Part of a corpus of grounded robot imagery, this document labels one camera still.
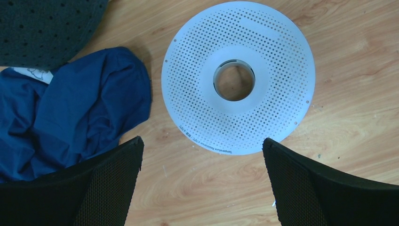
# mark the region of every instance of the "wooden floor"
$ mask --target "wooden floor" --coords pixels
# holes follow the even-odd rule
[[[152,78],[151,117],[122,139],[141,136],[145,143],[128,226],[280,225],[263,155],[227,156],[198,147],[163,103],[161,68],[173,36],[221,2],[113,0],[77,57],[126,46]],[[399,1],[257,2],[300,27],[316,63],[311,108],[282,144],[344,172],[399,185]]]

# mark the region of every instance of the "white perforated disc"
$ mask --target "white perforated disc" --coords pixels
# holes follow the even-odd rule
[[[228,101],[214,87],[229,60],[255,75],[248,97]],[[305,116],[315,86],[309,44],[282,13],[262,4],[228,2],[189,20],[173,38],[162,67],[162,94],[179,129],[223,154],[251,154],[263,140],[286,138]]]

